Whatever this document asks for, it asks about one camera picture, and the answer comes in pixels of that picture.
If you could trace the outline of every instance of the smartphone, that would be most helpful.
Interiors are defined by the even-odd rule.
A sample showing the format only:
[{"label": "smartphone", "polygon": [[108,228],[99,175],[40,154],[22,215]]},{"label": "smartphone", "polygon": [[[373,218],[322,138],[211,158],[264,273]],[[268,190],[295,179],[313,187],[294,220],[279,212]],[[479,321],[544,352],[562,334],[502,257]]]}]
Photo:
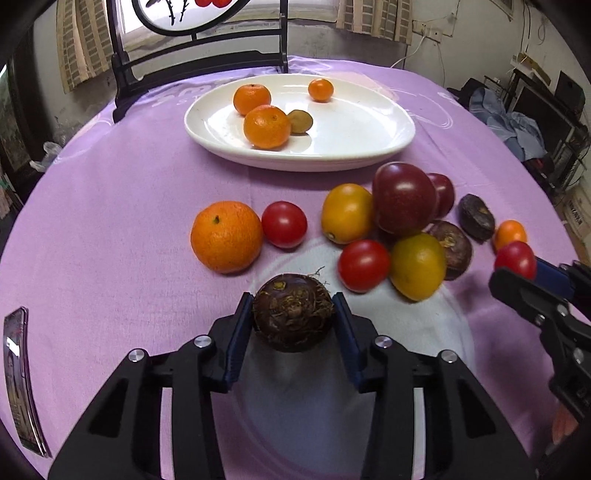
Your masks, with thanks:
[{"label": "smartphone", "polygon": [[27,355],[28,310],[16,309],[4,318],[4,376],[14,426],[22,446],[49,457],[33,403]]}]

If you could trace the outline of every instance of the table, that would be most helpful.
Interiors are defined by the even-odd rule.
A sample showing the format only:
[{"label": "table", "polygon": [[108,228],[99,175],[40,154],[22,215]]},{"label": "table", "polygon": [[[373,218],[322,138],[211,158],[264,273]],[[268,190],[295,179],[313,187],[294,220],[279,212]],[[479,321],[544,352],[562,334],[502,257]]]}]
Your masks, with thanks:
[{"label": "table", "polygon": [[[441,87],[414,73],[349,61],[291,57],[290,71],[339,76],[398,99],[417,125],[398,160],[448,175],[458,199],[481,196],[499,221],[521,221],[538,256],[553,264],[575,259],[542,190],[486,125]],[[33,395],[54,455],[131,349],[151,355],[176,350],[232,313],[241,292],[277,273],[325,267],[320,278],[332,293],[341,290],[339,249],[322,237],[320,206],[340,183],[371,186],[376,167],[310,174],[249,168],[209,154],[183,128],[184,112],[202,93],[273,72],[240,70],[160,87],[117,125],[110,104],[70,141],[25,205],[0,262],[0,314],[20,305],[30,310]],[[198,211],[226,199],[245,202],[259,215],[275,200],[300,205],[309,219],[305,243],[291,253],[266,244],[239,275],[208,271],[191,251],[189,231]],[[457,222],[455,211],[449,219]],[[470,270],[424,302],[406,303],[387,282],[366,296],[346,295],[355,313],[406,347],[429,354],[456,350],[531,450],[549,440],[556,409],[546,387],[551,362],[536,328],[489,294],[490,245],[474,247]],[[290,355],[251,342],[233,392],[214,395],[228,478],[359,478],[371,395],[357,395],[346,382],[333,338]],[[18,443],[0,389],[0,419]],[[167,479],[173,477],[169,409],[165,395]],[[419,434],[419,452],[421,441]],[[51,460],[24,452],[46,476]]]}]

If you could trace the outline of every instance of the blue cloth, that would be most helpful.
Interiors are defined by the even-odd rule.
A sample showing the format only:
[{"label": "blue cloth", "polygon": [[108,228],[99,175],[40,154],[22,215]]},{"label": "blue cloth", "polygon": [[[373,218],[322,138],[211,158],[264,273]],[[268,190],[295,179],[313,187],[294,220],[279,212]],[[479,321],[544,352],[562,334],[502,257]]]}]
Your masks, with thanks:
[{"label": "blue cloth", "polygon": [[546,154],[538,124],[519,112],[505,112],[501,99],[485,88],[470,97],[470,113],[486,124],[519,161],[541,158]]}]

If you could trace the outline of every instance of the yellow-green fruit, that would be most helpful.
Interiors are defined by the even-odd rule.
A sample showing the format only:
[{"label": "yellow-green fruit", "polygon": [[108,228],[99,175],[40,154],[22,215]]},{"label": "yellow-green fruit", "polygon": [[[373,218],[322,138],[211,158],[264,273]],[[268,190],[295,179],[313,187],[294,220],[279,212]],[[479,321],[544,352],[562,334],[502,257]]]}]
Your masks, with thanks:
[{"label": "yellow-green fruit", "polygon": [[332,189],[322,206],[322,231],[336,244],[369,235],[373,226],[372,196],[361,185],[344,183]]},{"label": "yellow-green fruit", "polygon": [[429,298],[445,278],[445,250],[435,237],[427,233],[396,242],[391,258],[390,280],[410,300]]}]

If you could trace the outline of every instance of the plate rim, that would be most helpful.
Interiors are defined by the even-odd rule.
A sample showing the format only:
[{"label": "plate rim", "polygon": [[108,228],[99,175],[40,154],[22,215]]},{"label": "plate rim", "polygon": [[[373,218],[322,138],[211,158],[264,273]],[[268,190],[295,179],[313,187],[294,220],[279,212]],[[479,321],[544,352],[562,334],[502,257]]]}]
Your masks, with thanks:
[{"label": "plate rim", "polygon": [[[193,110],[193,107],[198,102],[203,101],[204,98],[213,94],[218,88],[228,87],[229,85],[244,82],[245,80],[248,80],[248,81],[253,80],[254,81],[255,79],[259,79],[259,78],[263,78],[263,77],[277,77],[277,78],[279,78],[279,77],[284,77],[284,76],[309,77],[311,79],[327,78],[327,79],[335,80],[337,82],[348,83],[349,85],[352,85],[355,88],[364,89],[364,90],[371,92],[372,94],[379,95],[379,96],[383,97],[385,100],[387,100],[389,103],[394,105],[396,108],[401,110],[402,114],[409,121],[410,125],[412,125],[412,128],[413,128],[412,134],[409,136],[409,139],[407,141],[396,146],[395,148],[382,148],[380,150],[374,150],[371,153],[368,152],[367,154],[363,154],[362,156],[360,156],[359,153],[338,154],[338,155],[334,155],[334,154],[319,155],[319,154],[307,154],[307,153],[285,153],[285,152],[281,152],[280,150],[262,150],[262,149],[257,149],[257,148],[252,148],[250,150],[246,150],[246,149],[244,149],[244,147],[235,147],[233,145],[221,144],[219,142],[213,142],[213,141],[207,140],[189,128],[189,125],[187,123],[187,118],[188,118],[191,110]],[[231,82],[225,83],[223,85],[219,85],[219,86],[213,88],[212,90],[206,92],[205,94],[201,95],[199,98],[197,98],[193,101],[193,103],[189,106],[189,108],[187,109],[187,111],[184,114],[183,122],[184,122],[185,131],[189,134],[189,136],[193,140],[195,140],[199,145],[201,145],[203,148],[205,148],[206,150],[212,152],[211,149],[213,149],[213,150],[216,150],[219,152],[227,153],[229,155],[256,159],[258,161],[263,161],[263,162],[271,162],[271,161],[281,160],[281,161],[293,161],[296,163],[303,163],[303,162],[322,162],[322,163],[323,162],[331,162],[331,163],[334,163],[336,161],[341,161],[343,163],[349,163],[349,162],[353,162],[353,161],[368,160],[371,158],[383,157],[388,154],[394,155],[397,152],[400,152],[401,150],[405,149],[406,147],[408,147],[410,145],[410,143],[413,141],[413,139],[417,133],[416,124],[415,124],[413,118],[409,115],[409,113],[396,101],[392,100],[391,98],[388,98],[387,96],[383,95],[382,93],[380,93],[376,90],[373,90],[371,88],[368,88],[364,85],[359,85],[355,82],[349,82],[348,80],[343,80],[340,78],[331,77],[329,75],[321,76],[321,75],[317,75],[317,74],[308,74],[308,73],[270,73],[270,74],[256,75],[254,77],[246,77],[246,78],[242,78],[242,79],[237,79],[237,80],[233,80]]]}]

